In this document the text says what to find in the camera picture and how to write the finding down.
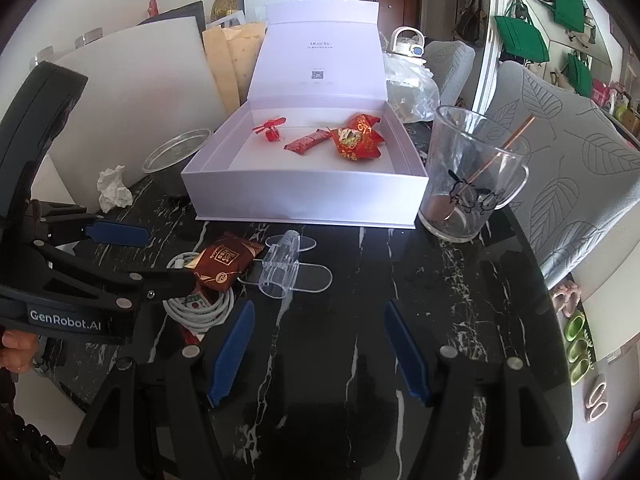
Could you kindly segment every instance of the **white cable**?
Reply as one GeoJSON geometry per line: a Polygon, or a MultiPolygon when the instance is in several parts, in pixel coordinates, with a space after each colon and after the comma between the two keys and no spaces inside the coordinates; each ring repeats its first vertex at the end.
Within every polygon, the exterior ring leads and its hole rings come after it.
{"type": "MultiPolygon", "coordinates": [[[[167,264],[167,269],[181,269],[184,264],[189,263],[199,253],[181,253],[174,256],[167,264]]],[[[186,298],[173,298],[164,300],[162,304],[166,313],[171,319],[180,323],[183,327],[192,332],[202,333],[216,325],[221,325],[226,321],[229,313],[234,307],[235,297],[233,289],[226,292],[219,292],[216,303],[205,308],[192,308],[185,303],[186,298]]]]}

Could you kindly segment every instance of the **wooden door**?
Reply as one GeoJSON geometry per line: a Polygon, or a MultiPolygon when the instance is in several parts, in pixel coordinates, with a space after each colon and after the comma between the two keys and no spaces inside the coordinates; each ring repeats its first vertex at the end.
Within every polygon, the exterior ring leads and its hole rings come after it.
{"type": "Polygon", "coordinates": [[[378,2],[378,29],[387,41],[398,27],[414,27],[420,29],[421,0],[367,0],[378,2]]]}

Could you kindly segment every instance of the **kettle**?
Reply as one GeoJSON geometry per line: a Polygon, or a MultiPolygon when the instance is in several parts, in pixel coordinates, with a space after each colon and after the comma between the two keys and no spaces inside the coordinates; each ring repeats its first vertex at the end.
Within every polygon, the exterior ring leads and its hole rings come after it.
{"type": "Polygon", "coordinates": [[[426,61],[422,59],[422,54],[424,54],[424,34],[413,27],[396,28],[391,34],[389,53],[403,56],[416,65],[424,65],[426,63],[426,61]],[[400,33],[406,30],[414,32],[415,35],[418,36],[418,40],[415,40],[415,36],[413,38],[398,38],[400,33]]]}

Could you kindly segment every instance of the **gray chair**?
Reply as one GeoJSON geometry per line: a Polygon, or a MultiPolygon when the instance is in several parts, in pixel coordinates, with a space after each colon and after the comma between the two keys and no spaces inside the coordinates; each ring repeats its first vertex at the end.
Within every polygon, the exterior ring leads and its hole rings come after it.
{"type": "Polygon", "coordinates": [[[462,41],[431,41],[424,47],[422,57],[440,89],[440,104],[456,104],[471,73],[476,52],[462,41]]]}
{"type": "Polygon", "coordinates": [[[486,115],[514,130],[530,114],[530,177],[511,209],[551,288],[640,200],[640,152],[590,99],[502,63],[486,115]]]}

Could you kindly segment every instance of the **green slipper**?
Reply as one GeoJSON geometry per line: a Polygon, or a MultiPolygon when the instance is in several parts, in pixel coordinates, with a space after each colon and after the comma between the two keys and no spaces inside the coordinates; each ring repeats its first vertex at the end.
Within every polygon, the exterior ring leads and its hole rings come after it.
{"type": "Polygon", "coordinates": [[[593,343],[589,338],[589,334],[585,329],[582,329],[566,350],[566,358],[570,363],[575,363],[578,357],[584,354],[587,348],[591,347],[593,347],[593,343]]]}
{"type": "Polygon", "coordinates": [[[576,310],[575,313],[571,316],[571,319],[564,327],[564,338],[569,343],[571,343],[576,337],[578,337],[578,334],[584,326],[584,321],[584,312],[581,310],[576,310]]]}
{"type": "Polygon", "coordinates": [[[571,386],[575,386],[584,379],[585,375],[589,371],[589,368],[591,368],[592,363],[593,360],[591,359],[591,353],[589,350],[580,355],[580,357],[576,360],[576,362],[571,366],[569,370],[569,379],[571,380],[571,386]]]}

